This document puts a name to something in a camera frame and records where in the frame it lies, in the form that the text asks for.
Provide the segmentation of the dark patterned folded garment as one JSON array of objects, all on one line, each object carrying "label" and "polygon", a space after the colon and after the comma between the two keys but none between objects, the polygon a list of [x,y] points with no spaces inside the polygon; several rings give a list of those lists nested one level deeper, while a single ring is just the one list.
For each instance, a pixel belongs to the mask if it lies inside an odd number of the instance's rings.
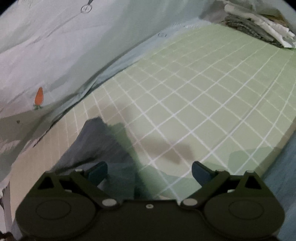
[{"label": "dark patterned folded garment", "polygon": [[256,39],[262,40],[276,47],[283,48],[283,45],[278,40],[251,20],[235,15],[227,15],[224,19],[224,23],[228,27],[234,28]]}]

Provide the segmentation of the white folded garment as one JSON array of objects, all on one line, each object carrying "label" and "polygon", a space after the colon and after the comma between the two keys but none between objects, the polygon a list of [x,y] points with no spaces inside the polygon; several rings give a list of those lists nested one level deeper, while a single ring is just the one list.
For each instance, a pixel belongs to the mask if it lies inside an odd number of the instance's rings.
[{"label": "white folded garment", "polygon": [[224,10],[228,15],[235,15],[251,20],[271,34],[284,48],[295,48],[295,34],[290,30],[281,16],[257,14],[254,11],[232,3],[226,4]]}]

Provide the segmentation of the light carrot print sheet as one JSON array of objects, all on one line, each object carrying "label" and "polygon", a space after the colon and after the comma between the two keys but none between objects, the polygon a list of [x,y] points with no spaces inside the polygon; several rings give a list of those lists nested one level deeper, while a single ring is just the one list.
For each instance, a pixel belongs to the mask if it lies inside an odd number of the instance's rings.
[{"label": "light carrot print sheet", "polygon": [[126,52],[213,1],[16,1],[1,15],[1,183]]}]

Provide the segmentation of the blue denim jeans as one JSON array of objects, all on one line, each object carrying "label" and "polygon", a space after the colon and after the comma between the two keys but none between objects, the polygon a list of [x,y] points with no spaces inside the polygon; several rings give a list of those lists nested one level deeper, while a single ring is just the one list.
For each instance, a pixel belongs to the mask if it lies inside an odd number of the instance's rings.
[{"label": "blue denim jeans", "polygon": [[122,124],[108,126],[101,118],[85,122],[81,132],[69,149],[50,169],[57,175],[68,175],[76,169],[88,170],[106,162],[107,177],[97,186],[107,195],[117,199],[156,200],[137,169],[137,154],[126,133],[116,138],[115,131],[123,130]]}]

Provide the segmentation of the green grid cutting mat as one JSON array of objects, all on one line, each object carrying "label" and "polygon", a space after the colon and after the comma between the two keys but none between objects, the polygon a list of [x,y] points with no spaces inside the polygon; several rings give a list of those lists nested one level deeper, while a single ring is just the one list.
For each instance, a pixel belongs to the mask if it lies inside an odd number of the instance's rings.
[{"label": "green grid cutting mat", "polygon": [[196,191],[194,161],[262,174],[295,130],[295,51],[221,25],[176,37],[107,80],[20,156],[11,212],[94,117],[134,158],[154,198]]}]

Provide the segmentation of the grey folded garment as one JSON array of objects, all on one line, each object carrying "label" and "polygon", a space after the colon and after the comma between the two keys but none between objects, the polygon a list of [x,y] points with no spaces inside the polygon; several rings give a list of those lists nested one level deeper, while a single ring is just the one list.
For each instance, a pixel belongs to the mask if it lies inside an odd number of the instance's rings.
[{"label": "grey folded garment", "polygon": [[242,6],[261,15],[280,16],[280,11],[265,1],[203,1],[199,18],[212,23],[221,22],[227,15],[224,8],[228,3]]}]

